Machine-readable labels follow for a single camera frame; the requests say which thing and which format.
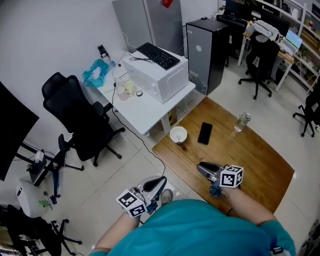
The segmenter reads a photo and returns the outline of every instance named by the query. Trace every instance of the black keyboard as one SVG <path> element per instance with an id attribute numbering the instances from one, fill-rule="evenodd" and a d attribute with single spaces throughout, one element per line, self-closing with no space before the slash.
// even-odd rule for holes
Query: black keyboard
<path id="1" fill-rule="evenodd" d="M 180 61 L 180 59 L 172 56 L 171 54 L 160 49 L 159 47 L 154 46 L 149 42 L 141 45 L 136 50 L 147 56 L 150 60 L 157 63 L 165 70 L 170 69 Z"/>
<path id="2" fill-rule="evenodd" d="M 226 15 L 217 15 L 216 16 L 216 20 L 228 25 L 236 25 L 236 26 L 240 26 L 242 28 L 246 28 L 247 27 L 247 22 L 243 19 L 240 18 L 236 18 L 236 17 L 229 17 Z"/>

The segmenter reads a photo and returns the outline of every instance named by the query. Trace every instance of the tiled floor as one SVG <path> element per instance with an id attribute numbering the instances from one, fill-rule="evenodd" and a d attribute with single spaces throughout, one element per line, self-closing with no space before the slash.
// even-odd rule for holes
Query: tiled floor
<path id="1" fill-rule="evenodd" d="M 293 119 L 298 105 L 306 98 L 306 93 L 291 77 L 288 77 L 279 92 L 273 92 L 269 98 L 264 89 L 260 89 L 257 100 L 253 100 L 254 85 L 243 82 L 245 64 L 236 67 L 236 61 L 230 60 L 225 69 L 221 85 L 209 97 L 238 116 L 243 112 L 251 113 L 249 126 L 267 141 L 295 170 L 294 178 L 283 198 L 275 216 L 291 234 L 297 249 L 305 239 L 310 226 L 318 216 L 319 180 L 320 180 L 320 135 L 311 138 L 300 136 L 302 122 Z M 183 102 L 178 105 L 178 120 L 184 118 L 194 108 L 203 95 L 192 92 L 187 97 L 187 107 Z M 121 121 L 129 128 L 119 113 Z M 119 121 L 109 113 L 111 125 L 121 127 Z M 152 129 L 149 137 L 140 137 L 151 149 L 164 133 L 159 126 Z M 87 255 L 101 235 L 120 216 L 122 210 L 115 198 L 126 188 L 136 185 L 143 178 L 159 175 L 164 171 L 162 163 L 154 158 L 143 143 L 130 131 L 119 134 L 111 142 L 111 147 L 122 155 L 117 159 L 109 151 L 104 151 L 98 160 L 99 166 L 93 167 L 92 161 L 81 163 L 74 151 L 68 153 L 67 162 L 72 165 L 84 165 L 85 171 L 65 168 L 60 173 L 61 198 L 58 204 L 49 210 L 45 219 L 61 221 L 68 218 L 66 234 L 74 239 L 81 239 L 83 245 L 70 244 L 79 253 Z M 178 199 L 202 199 L 170 168 L 165 167 L 164 175 L 168 178 L 168 188 Z M 47 179 L 47 189 L 52 191 L 52 181 Z"/>

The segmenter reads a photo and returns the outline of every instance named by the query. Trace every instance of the water bottle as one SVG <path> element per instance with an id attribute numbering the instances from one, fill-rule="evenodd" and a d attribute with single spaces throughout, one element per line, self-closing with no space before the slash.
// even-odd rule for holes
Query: water bottle
<path id="1" fill-rule="evenodd" d="M 251 115 L 249 113 L 242 113 L 235 123 L 234 130 L 237 133 L 242 132 L 250 120 L 251 120 Z"/>

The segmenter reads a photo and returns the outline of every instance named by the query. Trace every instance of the teal shirt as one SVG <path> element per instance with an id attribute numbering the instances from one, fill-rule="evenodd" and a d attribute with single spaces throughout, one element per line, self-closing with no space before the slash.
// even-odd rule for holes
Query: teal shirt
<path id="1" fill-rule="evenodd" d="M 161 207 L 108 256 L 269 256 L 275 247 L 296 255 L 293 240 L 278 221 L 256 226 L 227 217 L 206 202 L 189 199 Z"/>

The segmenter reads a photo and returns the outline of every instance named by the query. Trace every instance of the refrigerator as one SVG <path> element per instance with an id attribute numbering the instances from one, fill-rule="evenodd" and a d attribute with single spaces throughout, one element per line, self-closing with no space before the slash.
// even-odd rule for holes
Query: refrigerator
<path id="1" fill-rule="evenodd" d="M 180 0 L 169 8 L 164 0 L 114 0 L 112 5 L 129 52 L 149 42 L 180 56 L 184 37 Z"/>

